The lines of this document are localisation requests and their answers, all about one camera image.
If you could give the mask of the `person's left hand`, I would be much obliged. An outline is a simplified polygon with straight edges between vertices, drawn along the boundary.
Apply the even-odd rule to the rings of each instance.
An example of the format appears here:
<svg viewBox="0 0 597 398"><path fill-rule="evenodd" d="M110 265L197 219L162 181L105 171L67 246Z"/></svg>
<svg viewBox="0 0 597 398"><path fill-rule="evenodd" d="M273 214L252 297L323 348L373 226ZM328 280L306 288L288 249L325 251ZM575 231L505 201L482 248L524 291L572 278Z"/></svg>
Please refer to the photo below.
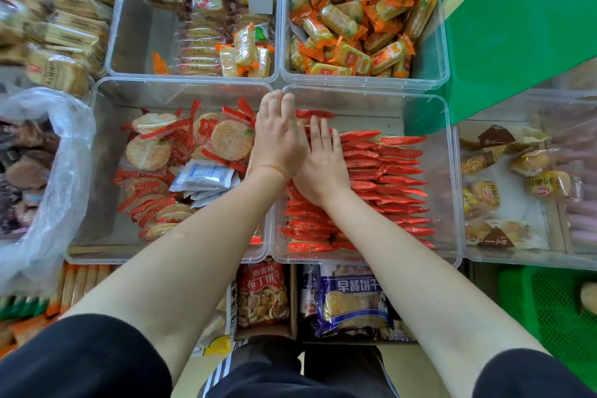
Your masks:
<svg viewBox="0 0 597 398"><path fill-rule="evenodd" d="M258 125L257 115L250 172L276 172L288 183L299 171L307 148L306 134L298 119L297 125Z"/></svg>

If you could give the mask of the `person's right forearm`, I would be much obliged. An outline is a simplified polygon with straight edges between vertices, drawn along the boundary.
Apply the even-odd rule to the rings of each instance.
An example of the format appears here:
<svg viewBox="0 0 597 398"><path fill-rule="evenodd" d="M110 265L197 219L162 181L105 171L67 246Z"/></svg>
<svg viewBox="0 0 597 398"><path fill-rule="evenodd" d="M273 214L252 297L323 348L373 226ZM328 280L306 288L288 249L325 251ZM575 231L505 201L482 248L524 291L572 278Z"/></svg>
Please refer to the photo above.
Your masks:
<svg viewBox="0 0 597 398"><path fill-rule="evenodd" d="M319 205L362 253L452 398L471 398L482 368L504 351L547 353L465 276L351 189L327 191Z"/></svg>

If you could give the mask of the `small orange yellow cracker packet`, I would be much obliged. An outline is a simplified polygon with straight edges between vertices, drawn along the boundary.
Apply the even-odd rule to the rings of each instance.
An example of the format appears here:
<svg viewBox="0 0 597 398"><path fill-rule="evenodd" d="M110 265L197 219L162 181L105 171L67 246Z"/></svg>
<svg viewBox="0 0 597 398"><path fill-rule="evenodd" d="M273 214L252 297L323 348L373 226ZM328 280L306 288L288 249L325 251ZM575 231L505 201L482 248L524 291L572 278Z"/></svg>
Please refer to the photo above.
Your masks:
<svg viewBox="0 0 597 398"><path fill-rule="evenodd" d="M230 44L217 44L216 49L220 57L221 74L223 77L238 78L235 47Z"/></svg>
<svg viewBox="0 0 597 398"><path fill-rule="evenodd" d="M272 56L275 52L273 46L257 46L258 67L250 71L251 78L268 78L271 75Z"/></svg>
<svg viewBox="0 0 597 398"><path fill-rule="evenodd" d="M234 33L235 64L243 74L258 67L255 27L251 22Z"/></svg>

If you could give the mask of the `white blue sachet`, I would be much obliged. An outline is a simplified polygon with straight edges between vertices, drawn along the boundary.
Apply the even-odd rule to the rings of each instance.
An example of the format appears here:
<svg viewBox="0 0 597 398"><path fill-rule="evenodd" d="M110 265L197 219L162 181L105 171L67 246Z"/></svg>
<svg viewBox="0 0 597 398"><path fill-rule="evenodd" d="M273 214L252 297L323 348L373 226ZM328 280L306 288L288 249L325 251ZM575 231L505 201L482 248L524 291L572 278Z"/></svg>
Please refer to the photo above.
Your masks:
<svg viewBox="0 0 597 398"><path fill-rule="evenodd" d="M211 160L190 160L184 165L169 190L190 198L191 208L205 207L241 183L239 172Z"/></svg>

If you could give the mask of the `pile of round cracker packets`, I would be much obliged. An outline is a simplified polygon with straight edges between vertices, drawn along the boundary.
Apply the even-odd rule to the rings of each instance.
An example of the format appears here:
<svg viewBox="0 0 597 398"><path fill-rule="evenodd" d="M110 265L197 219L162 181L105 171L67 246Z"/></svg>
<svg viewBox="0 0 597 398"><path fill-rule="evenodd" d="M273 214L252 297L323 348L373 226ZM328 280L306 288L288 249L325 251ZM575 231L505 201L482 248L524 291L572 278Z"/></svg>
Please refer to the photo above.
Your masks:
<svg viewBox="0 0 597 398"><path fill-rule="evenodd" d="M141 116L123 126L130 137L114 179L125 193L117 211L138 224L144 243L154 242L208 206L191 208L190 198L169 190L190 160L224 164L239 172L241 182L248 174L257 113L241 98L236 108L223 106L220 114L196 118L199 105L193 101L189 117L181 109L174 113L143 109Z"/></svg>

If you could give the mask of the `yellow label bread packet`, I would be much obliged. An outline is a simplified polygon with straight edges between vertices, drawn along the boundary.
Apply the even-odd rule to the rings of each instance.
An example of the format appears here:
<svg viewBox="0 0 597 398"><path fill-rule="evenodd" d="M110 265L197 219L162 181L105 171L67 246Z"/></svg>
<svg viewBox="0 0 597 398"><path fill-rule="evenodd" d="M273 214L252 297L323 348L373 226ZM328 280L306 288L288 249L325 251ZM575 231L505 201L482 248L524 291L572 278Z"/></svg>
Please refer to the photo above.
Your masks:
<svg viewBox="0 0 597 398"><path fill-rule="evenodd" d="M496 164L504 154L507 145L484 147L461 162L461 172L464 176L474 175Z"/></svg>
<svg viewBox="0 0 597 398"><path fill-rule="evenodd" d="M525 189L535 198L564 199L572 197L572 182L569 173L563 170L548 170L525 179Z"/></svg>
<svg viewBox="0 0 597 398"><path fill-rule="evenodd" d="M463 188L465 220L483 218L495 213L502 204L496 184L475 181Z"/></svg>
<svg viewBox="0 0 597 398"><path fill-rule="evenodd" d="M522 153L511 160L510 170L520 176L538 176L550 170L552 160L549 150L534 150Z"/></svg>

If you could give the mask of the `blue biscuit bag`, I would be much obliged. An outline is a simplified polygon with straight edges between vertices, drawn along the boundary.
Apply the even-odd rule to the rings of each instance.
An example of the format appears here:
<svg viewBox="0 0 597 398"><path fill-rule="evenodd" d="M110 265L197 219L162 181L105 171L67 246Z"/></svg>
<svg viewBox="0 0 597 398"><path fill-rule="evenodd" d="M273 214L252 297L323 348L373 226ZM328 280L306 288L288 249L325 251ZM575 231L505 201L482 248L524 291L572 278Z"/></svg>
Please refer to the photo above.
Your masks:
<svg viewBox="0 0 597 398"><path fill-rule="evenodd" d="M316 337L343 331L394 329L387 298L367 264L314 266L317 299Z"/></svg>

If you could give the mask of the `red biscuit bag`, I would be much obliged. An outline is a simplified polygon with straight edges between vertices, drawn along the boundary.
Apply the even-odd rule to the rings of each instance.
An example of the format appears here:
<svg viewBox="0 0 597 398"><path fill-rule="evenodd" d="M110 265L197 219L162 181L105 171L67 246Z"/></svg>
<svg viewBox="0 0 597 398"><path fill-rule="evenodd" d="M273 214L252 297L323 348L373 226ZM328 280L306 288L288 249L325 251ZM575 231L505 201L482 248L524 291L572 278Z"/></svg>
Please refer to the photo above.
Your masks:
<svg viewBox="0 0 597 398"><path fill-rule="evenodd" d="M289 317L285 266L272 259L241 264L237 276L238 325L273 325Z"/></svg>

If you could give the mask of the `brown white cake packet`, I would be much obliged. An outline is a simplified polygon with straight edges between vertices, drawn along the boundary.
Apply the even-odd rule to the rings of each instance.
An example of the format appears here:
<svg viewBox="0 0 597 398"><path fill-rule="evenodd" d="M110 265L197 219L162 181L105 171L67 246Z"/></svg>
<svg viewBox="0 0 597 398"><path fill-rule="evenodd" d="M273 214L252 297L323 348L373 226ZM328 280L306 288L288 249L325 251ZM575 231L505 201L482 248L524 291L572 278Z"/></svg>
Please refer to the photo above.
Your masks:
<svg viewBox="0 0 597 398"><path fill-rule="evenodd" d="M473 221L465 227L466 244L482 248L531 249L536 241L526 222L502 219Z"/></svg>
<svg viewBox="0 0 597 398"><path fill-rule="evenodd" d="M507 151L523 151L545 145L550 137L532 127L503 127L491 125L478 136L482 147L506 146Z"/></svg>

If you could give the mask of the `yellow white snack bag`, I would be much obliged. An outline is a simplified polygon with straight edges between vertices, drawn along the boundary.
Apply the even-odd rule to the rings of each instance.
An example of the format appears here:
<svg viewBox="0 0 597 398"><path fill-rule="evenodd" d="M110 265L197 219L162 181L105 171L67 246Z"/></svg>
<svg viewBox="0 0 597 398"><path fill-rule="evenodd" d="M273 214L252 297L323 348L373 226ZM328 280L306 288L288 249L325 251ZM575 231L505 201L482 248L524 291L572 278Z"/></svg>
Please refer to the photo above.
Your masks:
<svg viewBox="0 0 597 398"><path fill-rule="evenodd" d="M238 318L237 291L236 280L233 280L201 332L192 351L192 357L222 356L231 352Z"/></svg>

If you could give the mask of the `green cardboard box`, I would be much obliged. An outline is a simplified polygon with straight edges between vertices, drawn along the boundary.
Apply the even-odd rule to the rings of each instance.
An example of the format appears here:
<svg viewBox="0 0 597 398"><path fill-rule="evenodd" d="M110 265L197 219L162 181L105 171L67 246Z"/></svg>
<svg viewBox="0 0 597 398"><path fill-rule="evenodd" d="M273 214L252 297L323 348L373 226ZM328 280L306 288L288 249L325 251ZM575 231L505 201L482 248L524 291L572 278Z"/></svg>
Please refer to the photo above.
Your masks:
<svg viewBox="0 0 597 398"><path fill-rule="evenodd" d="M597 57L597 0L441 0L456 124Z"/></svg>

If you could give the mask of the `clear plastic bag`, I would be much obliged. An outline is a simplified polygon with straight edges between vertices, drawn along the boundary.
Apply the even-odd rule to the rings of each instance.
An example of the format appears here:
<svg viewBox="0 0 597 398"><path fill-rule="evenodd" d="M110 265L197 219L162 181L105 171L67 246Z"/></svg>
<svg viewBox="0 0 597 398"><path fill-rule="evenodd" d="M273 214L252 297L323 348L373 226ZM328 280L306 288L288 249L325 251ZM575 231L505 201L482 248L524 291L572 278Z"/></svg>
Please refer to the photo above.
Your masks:
<svg viewBox="0 0 597 398"><path fill-rule="evenodd" d="M86 213L96 123L72 95L33 87L0 96L0 121L48 120L59 137L41 207L25 234L0 235L0 296L49 295Z"/></svg>

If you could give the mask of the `stack of beige biscuit packets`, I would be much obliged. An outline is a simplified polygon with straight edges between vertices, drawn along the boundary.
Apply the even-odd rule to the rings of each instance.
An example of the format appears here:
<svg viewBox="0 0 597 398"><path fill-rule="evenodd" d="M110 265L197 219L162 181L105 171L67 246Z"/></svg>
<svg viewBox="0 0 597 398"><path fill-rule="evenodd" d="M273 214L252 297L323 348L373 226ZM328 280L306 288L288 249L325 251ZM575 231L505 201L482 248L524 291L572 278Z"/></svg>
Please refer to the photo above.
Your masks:
<svg viewBox="0 0 597 398"><path fill-rule="evenodd" d="M0 0L0 92L44 86L83 99L106 74L116 0Z"/></svg>

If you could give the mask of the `black white striped trousers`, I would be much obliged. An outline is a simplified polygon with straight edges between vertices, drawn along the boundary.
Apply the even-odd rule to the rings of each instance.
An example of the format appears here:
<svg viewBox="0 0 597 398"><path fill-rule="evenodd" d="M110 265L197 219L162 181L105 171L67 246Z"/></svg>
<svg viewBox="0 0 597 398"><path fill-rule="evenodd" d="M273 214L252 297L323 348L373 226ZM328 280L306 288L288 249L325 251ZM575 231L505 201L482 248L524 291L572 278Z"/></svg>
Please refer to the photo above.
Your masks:
<svg viewBox="0 0 597 398"><path fill-rule="evenodd" d="M400 397L375 345L262 335L236 342L197 398Z"/></svg>

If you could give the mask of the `stack of pink sausage sticks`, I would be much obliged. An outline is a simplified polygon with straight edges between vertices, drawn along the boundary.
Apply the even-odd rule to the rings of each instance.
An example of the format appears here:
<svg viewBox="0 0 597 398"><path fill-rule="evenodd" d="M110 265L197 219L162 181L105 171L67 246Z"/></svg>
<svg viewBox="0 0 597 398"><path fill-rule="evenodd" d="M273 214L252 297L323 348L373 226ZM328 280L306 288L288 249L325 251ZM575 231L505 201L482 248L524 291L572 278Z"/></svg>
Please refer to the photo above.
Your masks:
<svg viewBox="0 0 597 398"><path fill-rule="evenodd" d="M541 122L556 168L571 179L561 204L564 238L574 253L597 255L597 104L554 105L541 111Z"/></svg>

